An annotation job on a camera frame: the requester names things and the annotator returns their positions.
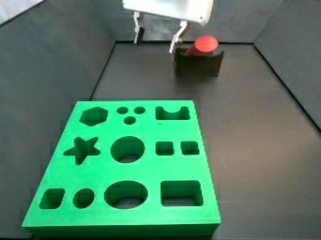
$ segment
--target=green shape sorter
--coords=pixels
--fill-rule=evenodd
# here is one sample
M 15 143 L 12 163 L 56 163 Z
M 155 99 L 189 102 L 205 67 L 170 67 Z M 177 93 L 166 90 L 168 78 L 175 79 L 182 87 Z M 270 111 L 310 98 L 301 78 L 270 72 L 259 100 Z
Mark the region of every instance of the green shape sorter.
M 40 237 L 213 235 L 221 223 L 193 101 L 80 101 L 23 227 Z

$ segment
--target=star-shaped hole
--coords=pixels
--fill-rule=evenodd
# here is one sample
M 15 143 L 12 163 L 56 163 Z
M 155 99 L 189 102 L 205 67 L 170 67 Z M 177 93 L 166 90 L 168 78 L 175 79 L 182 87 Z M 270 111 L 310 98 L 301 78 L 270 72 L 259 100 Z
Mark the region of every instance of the star-shaped hole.
M 75 138 L 74 147 L 64 152 L 64 156 L 75 156 L 75 164 L 82 165 L 87 156 L 98 156 L 100 151 L 94 147 L 98 137 L 88 139 Z

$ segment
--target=red ball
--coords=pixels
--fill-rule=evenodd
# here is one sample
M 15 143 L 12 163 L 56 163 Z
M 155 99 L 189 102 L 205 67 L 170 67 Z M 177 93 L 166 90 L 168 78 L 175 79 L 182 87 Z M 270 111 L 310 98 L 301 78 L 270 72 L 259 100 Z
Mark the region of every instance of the red ball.
M 199 37 L 186 51 L 189 56 L 209 56 L 218 47 L 218 41 L 213 36 Z

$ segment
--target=hexagonal hole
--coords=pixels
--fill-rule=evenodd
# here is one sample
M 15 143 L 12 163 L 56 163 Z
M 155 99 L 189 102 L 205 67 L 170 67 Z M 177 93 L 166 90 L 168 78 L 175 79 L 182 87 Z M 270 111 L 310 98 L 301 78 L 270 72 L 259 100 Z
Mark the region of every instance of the hexagonal hole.
M 84 110 L 80 116 L 80 123 L 92 127 L 98 124 L 102 124 L 107 121 L 108 111 L 95 107 L 92 109 Z

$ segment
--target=rectangular hole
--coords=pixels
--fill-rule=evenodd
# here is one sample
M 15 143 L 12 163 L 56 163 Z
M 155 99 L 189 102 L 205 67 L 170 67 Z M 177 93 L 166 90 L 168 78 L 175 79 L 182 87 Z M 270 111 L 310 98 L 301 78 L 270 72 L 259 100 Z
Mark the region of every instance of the rectangular hole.
M 56 209 L 63 202 L 65 190 L 61 188 L 48 189 L 44 193 L 39 207 L 41 209 Z
M 183 155 L 199 155 L 197 142 L 181 142 L 181 147 Z
M 174 154 L 172 142 L 156 142 L 155 154 L 158 156 L 171 156 Z
M 203 196 L 198 181 L 164 181 L 160 184 L 163 206 L 202 206 Z

